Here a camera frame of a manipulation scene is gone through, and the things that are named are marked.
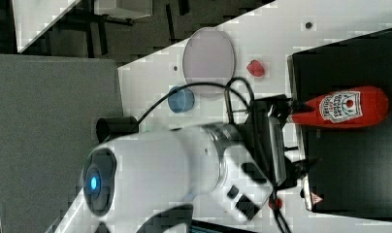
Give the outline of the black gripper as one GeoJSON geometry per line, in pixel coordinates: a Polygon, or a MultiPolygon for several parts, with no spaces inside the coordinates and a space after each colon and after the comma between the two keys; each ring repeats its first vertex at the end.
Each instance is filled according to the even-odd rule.
{"type": "Polygon", "coordinates": [[[292,162],[285,156],[283,127],[292,114],[312,112],[306,102],[286,95],[255,99],[250,102],[246,121],[239,126],[245,145],[276,190],[295,187],[320,161],[320,158],[292,162]]]}

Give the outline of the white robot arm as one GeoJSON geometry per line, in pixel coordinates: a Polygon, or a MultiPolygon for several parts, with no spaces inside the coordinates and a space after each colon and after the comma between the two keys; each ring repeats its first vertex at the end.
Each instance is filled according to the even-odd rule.
{"type": "Polygon", "coordinates": [[[190,233],[194,200],[209,195],[238,223],[276,204],[313,160],[284,155],[283,97],[255,103],[247,121],[135,133],[100,145],[83,168],[86,221],[110,233],[190,233]]]}

